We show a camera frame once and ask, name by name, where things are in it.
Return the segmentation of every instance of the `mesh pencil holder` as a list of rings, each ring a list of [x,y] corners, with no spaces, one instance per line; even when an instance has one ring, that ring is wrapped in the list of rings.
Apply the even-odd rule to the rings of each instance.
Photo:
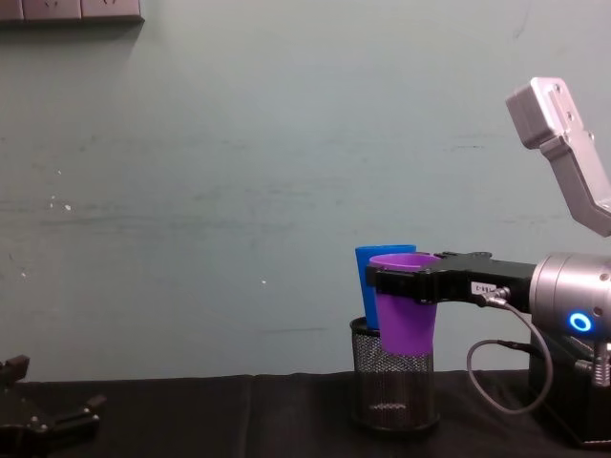
[[[435,410],[432,352],[393,355],[380,343],[380,331],[365,318],[350,323],[354,380],[352,420],[386,433],[428,432],[439,416]]]

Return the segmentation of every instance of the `label sticker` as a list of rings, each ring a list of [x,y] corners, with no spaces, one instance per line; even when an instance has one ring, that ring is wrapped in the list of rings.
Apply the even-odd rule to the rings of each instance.
[[[496,289],[495,284],[478,283],[477,281],[473,281],[471,283],[471,294],[492,293]]]

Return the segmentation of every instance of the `black table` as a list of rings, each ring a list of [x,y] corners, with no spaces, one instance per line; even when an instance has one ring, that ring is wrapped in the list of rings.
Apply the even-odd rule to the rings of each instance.
[[[53,412],[97,393],[108,398],[95,442],[56,458],[609,457],[571,448],[530,415],[485,404],[465,372],[436,375],[441,422],[419,442],[384,439],[349,419],[350,374],[238,376],[133,382],[24,384]],[[517,406],[525,372],[483,372],[497,399]]]

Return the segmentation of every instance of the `wall socket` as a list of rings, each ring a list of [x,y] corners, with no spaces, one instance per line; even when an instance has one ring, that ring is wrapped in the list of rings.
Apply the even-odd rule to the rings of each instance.
[[[139,0],[81,0],[84,19],[141,18]]]
[[[23,0],[23,13],[26,21],[80,19],[80,0]]]
[[[21,0],[0,0],[0,23],[23,21]]]

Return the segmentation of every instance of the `cable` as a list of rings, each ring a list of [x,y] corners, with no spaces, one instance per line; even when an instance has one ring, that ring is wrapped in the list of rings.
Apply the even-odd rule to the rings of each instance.
[[[509,343],[505,343],[504,341],[486,340],[486,341],[478,342],[475,345],[473,345],[471,348],[469,348],[469,353],[467,353],[467,372],[469,373],[469,378],[471,379],[471,383],[474,384],[475,389],[493,407],[497,408],[501,412],[506,413],[508,415],[519,415],[522,413],[528,413],[528,412],[535,410],[537,407],[539,407],[543,403],[543,401],[549,394],[550,389],[552,388],[552,382],[554,381],[554,364],[552,361],[552,354],[550,353],[550,349],[547,347],[547,343],[543,339],[543,336],[541,336],[541,333],[538,331],[535,325],[530,323],[528,320],[526,320],[521,315],[521,313],[515,307],[507,303],[505,299],[500,298],[498,295],[495,296],[495,293],[497,292],[495,291],[490,296],[487,296],[487,302],[489,303],[489,305],[495,308],[503,308],[505,310],[509,310],[510,312],[512,312],[514,315],[516,315],[519,318],[521,322],[526,324],[526,326],[531,330],[531,332],[537,338],[537,341],[543,351],[543,359],[545,360],[545,383],[543,384],[543,389],[541,390],[537,398],[532,403],[527,405],[526,407],[512,409],[512,408],[507,408],[499,404],[497,401],[495,401],[492,398],[492,396],[490,396],[484,390],[484,388],[481,387],[481,385],[479,384],[479,382],[477,381],[474,375],[474,370],[473,370],[474,352],[480,346],[490,345],[490,344],[500,344],[502,346],[512,348],[511,345],[507,345]],[[523,348],[525,348],[525,347],[521,348],[519,347],[519,345],[520,344],[516,345],[513,349],[523,350]]]

